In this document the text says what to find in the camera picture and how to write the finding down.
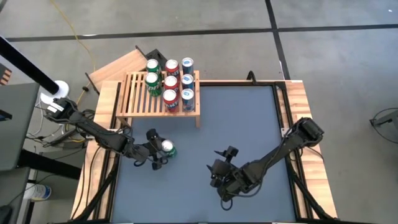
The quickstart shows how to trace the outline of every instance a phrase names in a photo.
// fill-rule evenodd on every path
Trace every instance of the wooden table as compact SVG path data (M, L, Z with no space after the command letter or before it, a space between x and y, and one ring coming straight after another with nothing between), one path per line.
M232 84L239 84L239 85L250 85L250 80L201 80L202 83L206 83L206 85L211 85L212 83L220 83L220 82L227 82ZM283 97L283 92L287 93L287 98L289 100L289 105L287 108L291 111L291 116L293 122L296 122L301 117L312 117L310 107L308 105L307 96L304 89L304 84L302 81L298 80L258 80L258 83L263 83L265 85L274 85L278 83L278 86L281 88L277 89L277 95L279 99L280 105L280 112L282 116L282 122L284 127L289 127L288 124L288 111L285 107L285 100ZM113 115L115 114L114 109L117 107L117 99L118 99L118 87L120 88L121 81L105 81L103 82L101 94L99 96L98 105L96 109L96 114L94 121L98 124L102 125L104 128L110 128L111 120ZM94 158L93 162L93 171L91 173L91 184L90 184L90 191L87 192L88 186L88 175L90 170L90 163L93 160L93 155L97 149L97 143L91 141L88 144L86 150L86 159L85 159L85 188L83 191L83 198L81 200L81 204L78 207L77 213L75 216L79 215L81 211L85 208L86 204L86 197L88 193L89 201L94 196L94 194L98 190L100 177L101 177L101 170L104 162L104 153L105 150L100 150L96 157ZM319 146L314 147L315 150L320 152ZM108 166L109 169L111 164L113 163L114 154L112 154L111 159L109 160L110 165ZM328 178L326 176L325 166L323 165L323 161L319 158L318 155L314 154L311 151L304 150L303 155L301 157L303 172L305 174L305 180L307 183L307 187L317 202L323 207L323 209L331 216L337 217L335 206L333 203L333 199L330 192L330 187L328 183ZM75 211L81 190L83 185L83 175L80 176L80 181L78 184L78 189L76 192L75 202L73 204L73 210ZM305 213L305 206L303 196L300 193L299 189L296 187L297 198L298 198L298 208L300 210L300 216L302 218L307 217ZM105 210L106 210L106 202L108 201L108 191L103 195L99 218L105 217Z

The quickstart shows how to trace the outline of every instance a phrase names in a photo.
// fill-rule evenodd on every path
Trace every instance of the wooden shelf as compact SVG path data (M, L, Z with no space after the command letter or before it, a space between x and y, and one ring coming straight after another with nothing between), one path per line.
M127 72L122 80L119 94L119 104L116 116L125 125L130 125L133 118L140 117L195 117L196 126L200 127L200 73L195 72L195 109L191 112L185 112L182 109L182 99L179 96L179 111L170 113L164 106L162 95L152 97L149 95L145 76L147 72Z

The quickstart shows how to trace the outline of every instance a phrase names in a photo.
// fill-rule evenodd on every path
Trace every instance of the wooden frame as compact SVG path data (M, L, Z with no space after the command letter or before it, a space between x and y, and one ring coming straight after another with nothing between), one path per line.
M304 89L304 84L300 80L258 80L257 83L260 85L276 85L276 83L284 83L285 85L285 91L287 93L287 98L289 99L289 105L288 107L290 108L291 115L293 121L296 122L296 120L300 119L301 117L312 117L311 116L311 111L310 107L308 105L308 100L307 96L305 93ZM120 82L104 82L104 88L101 91L101 95L98 100L98 106L96 110L96 115L95 115L95 121L99 123L100 125L104 126L105 128L109 128L110 121L112 118L112 110L114 109L115 101L118 100L116 98L117 95L117 84ZM200 80L201 85L206 85L206 86L217 86L217 85L232 85L232 86L250 86L252 85L252 81L250 80ZM285 101L282 96L282 90L279 88L277 89L277 99L278 104L280 106L280 113L281 113L281 118L282 122L285 127L288 127L289 124L287 122L287 117L288 117L288 112L286 111L285 108ZM89 166L92 160L92 155L96 150L96 143L95 142L90 142L89 147L87 148L86 152L86 162L85 162L85 167L86 167L86 172L89 170ZM320 152L320 148L314 147L315 150ZM101 175L101 168L102 164L104 162L108 163L113 163L113 156L109 161L97 161L100 160L101 155L97 155L96 160L93 164L93 173L91 176L91 187L90 187L90 192L96 192L98 189L98 180L100 179ZM305 181L307 183L307 188L311 192L311 194L314 196L314 198L317 200L317 202L323 207L323 209L331 216L337 217L336 215L336 210L335 206L333 203L333 198L331 196L330 192L330 187L328 183L328 178L326 176L326 171L325 167L323 165L323 161L314 153L311 151L303 151L303 155L301 158L298 158L302 162L303 166L303 171L305 174ZM78 185L78 190L76 192L76 198L75 202L73 205L73 210L75 209L78 199L80 198L80 192L81 192L81 186L82 186L82 179L79 181ZM83 199L86 198L86 189L83 192ZM300 210L300 217L301 218L307 218L307 214L305 212L305 203L303 196L301 192L298 190L296 187L296 196L297 196L297 201L298 201L298 209ZM108 193L103 195L102 203L101 203L101 212L99 215L99 218L105 218L105 211L107 207L107 201L108 201ZM76 213L76 216L80 214L80 212L83 210L83 208L79 208L78 212Z
M169 113L163 103L162 95L149 96L145 84L147 72L127 72L122 80L119 94L118 110L116 117L123 125L130 126L133 118L157 118L157 117L195 117L196 127L200 127L200 72L195 70L195 109L184 112L182 100L179 98L179 110Z

